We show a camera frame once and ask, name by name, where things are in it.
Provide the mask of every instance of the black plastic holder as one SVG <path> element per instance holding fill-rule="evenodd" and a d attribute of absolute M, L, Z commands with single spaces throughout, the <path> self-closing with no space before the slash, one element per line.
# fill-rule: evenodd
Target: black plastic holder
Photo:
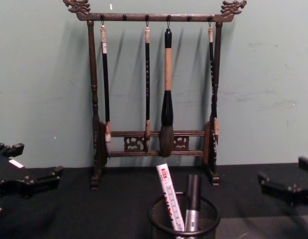
<path fill-rule="evenodd" d="M 176 193 L 179 207 L 185 223 L 186 197 L 184 193 Z M 216 227 L 220 222 L 220 212 L 210 200 L 201 197 L 199 212 L 199 231 L 180 232 L 173 229 L 164 196 L 158 198 L 148 209 L 148 218 L 152 224 L 152 239 L 175 239 L 176 237 L 195 239 L 215 239 Z"/>

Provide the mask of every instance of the hanging brush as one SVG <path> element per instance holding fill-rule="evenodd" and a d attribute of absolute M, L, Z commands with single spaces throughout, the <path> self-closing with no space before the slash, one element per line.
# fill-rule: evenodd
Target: hanging brush
<path fill-rule="evenodd" d="M 149 92 L 150 92 L 150 76 L 149 76 L 149 15 L 146 15 L 146 29 L 145 29 L 145 61 L 146 61 L 146 127 L 145 127 L 145 149 L 148 152 L 150 139 L 150 121 L 149 121 Z"/>
<path fill-rule="evenodd" d="M 107 155 L 110 157 L 110 123 L 109 123 L 109 95 L 108 95 L 108 70 L 107 70 L 107 49 L 106 49 L 106 28 L 102 21 L 102 57 L 103 57 L 103 76 L 104 76 L 104 98 L 105 98 L 105 143 Z"/>
<path fill-rule="evenodd" d="M 170 156 L 174 148 L 173 103 L 172 103 L 172 32 L 169 28 L 169 19 L 165 32 L 165 92 L 162 107 L 162 126 L 159 131 L 160 156 Z"/>
<path fill-rule="evenodd" d="M 208 29 L 209 35 L 209 51 L 210 51 L 210 71 L 211 71 L 211 86 L 212 86 L 212 98 L 211 98 L 211 114 L 209 122 L 207 122 L 208 127 L 211 127 L 216 143 L 218 144 L 218 137 L 219 137 L 219 125 L 217 119 L 217 92 L 218 92 L 218 83 L 215 82 L 214 79 L 214 60 L 213 60 L 213 30 L 211 27 L 211 22 L 209 23 Z"/>

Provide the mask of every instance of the white marker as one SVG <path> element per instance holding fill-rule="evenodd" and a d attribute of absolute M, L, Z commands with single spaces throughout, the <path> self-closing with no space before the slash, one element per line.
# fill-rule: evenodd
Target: white marker
<path fill-rule="evenodd" d="M 185 229 L 184 220 L 178 205 L 178 200 L 174 190 L 172 178 L 169 173 L 168 165 L 162 164 L 156 166 L 160 182 L 162 185 L 164 197 L 166 200 L 168 214 L 170 215 L 174 230 L 183 232 Z"/>

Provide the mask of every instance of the metal hook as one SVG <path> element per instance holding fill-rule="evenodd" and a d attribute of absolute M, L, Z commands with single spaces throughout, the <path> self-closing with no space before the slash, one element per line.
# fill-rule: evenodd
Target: metal hook
<path fill-rule="evenodd" d="M 146 21 L 146 26 L 148 27 L 148 21 L 149 21 L 149 15 L 148 14 L 146 14 L 146 16 L 145 16 L 145 21 Z"/>
<path fill-rule="evenodd" d="M 167 16 L 167 29 L 169 29 L 170 18 L 171 18 L 171 17 L 172 17 L 171 15 L 168 15 L 168 16 Z"/>
<path fill-rule="evenodd" d="M 207 21 L 213 20 L 213 17 L 214 17 L 214 15 L 208 16 L 208 17 L 207 17 Z"/>
<path fill-rule="evenodd" d="M 101 23 L 104 25 L 104 14 L 101 14 Z"/>

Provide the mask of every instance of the printed label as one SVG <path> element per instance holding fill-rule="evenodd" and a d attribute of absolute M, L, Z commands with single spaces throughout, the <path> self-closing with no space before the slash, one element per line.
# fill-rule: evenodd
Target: printed label
<path fill-rule="evenodd" d="M 213 38 L 212 38 L 212 28 L 211 28 L 211 27 L 208 29 L 208 33 L 209 33 L 209 42 L 213 42 Z"/>
<path fill-rule="evenodd" d="M 106 42 L 102 42 L 102 52 L 103 52 L 103 54 L 107 54 L 107 52 L 106 52 Z"/>
<path fill-rule="evenodd" d="M 17 166 L 18 168 L 23 168 L 23 165 L 21 163 L 18 163 L 14 159 L 9 160 L 10 163 L 12 163 L 14 166 Z"/>
<path fill-rule="evenodd" d="M 163 178 L 167 178 L 167 173 L 166 173 L 166 170 L 164 168 L 162 169 L 162 173 L 163 173 Z"/>

